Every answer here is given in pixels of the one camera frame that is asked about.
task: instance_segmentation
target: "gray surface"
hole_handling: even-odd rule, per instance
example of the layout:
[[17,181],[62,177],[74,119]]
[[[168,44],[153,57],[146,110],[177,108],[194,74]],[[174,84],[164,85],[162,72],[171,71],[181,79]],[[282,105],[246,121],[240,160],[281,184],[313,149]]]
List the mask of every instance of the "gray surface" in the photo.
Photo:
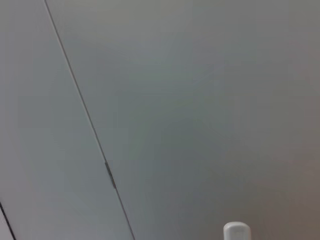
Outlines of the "gray surface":
[[48,0],[137,240],[320,238],[320,2]]
[[0,2],[0,113],[17,240],[132,239],[42,0]]

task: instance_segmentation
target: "gray panel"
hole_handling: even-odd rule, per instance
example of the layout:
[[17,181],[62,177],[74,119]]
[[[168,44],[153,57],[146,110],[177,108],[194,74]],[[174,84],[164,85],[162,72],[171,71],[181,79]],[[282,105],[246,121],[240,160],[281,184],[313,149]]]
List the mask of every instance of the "gray panel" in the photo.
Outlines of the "gray panel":
[[320,238],[320,2],[48,0],[138,240]]
[[17,240],[131,240],[44,2],[1,1],[0,32],[0,201]]

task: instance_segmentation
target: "door hinge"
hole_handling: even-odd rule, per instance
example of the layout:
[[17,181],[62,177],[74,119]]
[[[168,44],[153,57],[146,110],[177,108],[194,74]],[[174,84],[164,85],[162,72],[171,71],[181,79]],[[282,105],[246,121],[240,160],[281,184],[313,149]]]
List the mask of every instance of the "door hinge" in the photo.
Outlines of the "door hinge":
[[105,164],[105,167],[106,167],[106,170],[108,171],[108,174],[110,176],[110,180],[112,182],[112,185],[115,189],[117,189],[117,186],[116,186],[116,183],[115,183],[115,180],[114,180],[114,176],[112,176],[112,173],[111,173],[111,170],[110,170],[110,167],[109,167],[109,164],[105,161],[104,162]]

